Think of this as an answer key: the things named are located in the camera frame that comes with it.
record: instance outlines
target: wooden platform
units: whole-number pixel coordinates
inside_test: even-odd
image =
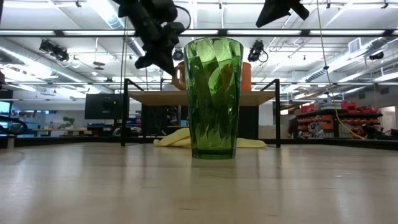
[[[130,91],[129,96],[148,106],[188,106],[186,91]],[[259,106],[274,97],[274,91],[243,91],[240,105]]]
[[[398,152],[79,143],[0,151],[2,224],[396,223]]]

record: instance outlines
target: yellow cable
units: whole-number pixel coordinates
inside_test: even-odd
[[[319,13],[319,0],[317,0],[317,12],[318,12],[318,22],[319,22],[319,31],[321,33],[321,45],[322,45],[322,52],[323,52],[323,60],[325,62],[325,67],[328,66],[327,62],[326,62],[326,55],[325,55],[325,47],[323,45],[323,35],[322,35],[322,23],[321,23],[321,15]],[[343,122],[341,122],[340,117],[338,116],[338,111],[337,111],[337,107],[336,107],[336,102],[335,102],[335,94],[333,92],[333,87],[331,85],[331,81],[330,81],[330,76],[329,76],[329,71],[328,69],[326,69],[326,74],[328,75],[328,81],[329,81],[329,87],[330,87],[330,91],[331,91],[331,95],[332,95],[332,100],[333,100],[333,106],[335,107],[335,113],[336,113],[336,117],[338,122],[345,128],[347,129],[353,136],[356,136],[357,138],[360,139],[365,139],[364,137],[354,133],[352,130],[350,130],[350,128],[348,128],[347,126],[345,126],[345,124],[343,124]]]

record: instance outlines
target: ceiling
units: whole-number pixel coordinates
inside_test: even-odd
[[[222,0],[222,9],[220,9],[219,0],[178,0],[174,2],[190,11],[191,29],[257,29],[255,22],[264,5],[264,0]],[[327,9],[326,1],[320,0],[320,17],[324,29],[398,29],[398,1],[388,0],[390,5],[385,9],[381,9],[384,0],[331,0],[330,2],[332,7]],[[73,0],[4,0],[0,29],[110,29],[104,18],[117,12],[117,4],[109,0],[81,0],[80,3],[82,7],[76,7]],[[301,20],[296,13],[292,13],[291,16],[278,19],[262,28],[319,29],[316,0],[304,0],[302,3],[310,11],[310,16],[305,21]],[[187,25],[188,20],[186,13],[178,11],[177,21]],[[177,47],[184,47],[192,39],[193,37],[181,37]],[[273,78],[281,78],[284,82],[297,82],[308,76],[312,70],[322,68],[324,65],[320,38],[237,37],[234,39],[245,46],[246,55],[255,40],[261,39],[267,46],[266,52],[269,54],[269,60],[266,63],[252,63],[252,82],[266,82]],[[348,43],[354,39],[352,37],[324,38],[326,59],[332,60],[347,51]],[[62,64],[64,67],[68,66],[64,73],[77,73],[86,78],[85,81],[103,82],[107,78],[120,81],[123,57],[123,40],[121,38],[99,38],[97,49],[94,38],[49,38],[49,40],[67,48],[68,53],[81,62],[77,68],[69,63]],[[42,55],[39,50],[42,39],[39,37],[8,37],[7,41],[18,45],[21,48],[21,54],[24,54],[24,50],[35,53],[38,63],[43,63],[53,69],[58,66],[54,58]],[[339,66],[331,75],[339,78],[346,77],[365,69],[377,67],[380,63],[396,58],[396,47],[393,42],[382,48],[385,53],[383,61],[371,61],[367,57],[356,57],[349,63]],[[149,77],[149,82],[159,82],[162,75],[164,78],[170,78],[168,74],[159,71],[156,66],[151,66],[147,70],[136,69],[134,66],[136,60],[134,52],[127,48],[127,77],[135,77],[137,82],[140,80],[145,82],[146,75]],[[95,70],[94,61],[105,63],[104,70]],[[150,88],[158,90],[160,84],[151,85]],[[254,90],[259,88],[262,86],[253,86]]]

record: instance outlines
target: green tumbler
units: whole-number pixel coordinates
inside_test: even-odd
[[[232,159],[238,133],[243,46],[224,37],[184,48],[192,157]]]

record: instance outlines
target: yellow cloth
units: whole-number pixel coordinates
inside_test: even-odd
[[[155,146],[170,147],[186,147],[191,148],[191,137],[189,128],[179,129],[171,135],[164,137],[162,140],[155,140]],[[264,148],[267,144],[259,140],[248,140],[238,138],[236,147],[238,148]]]

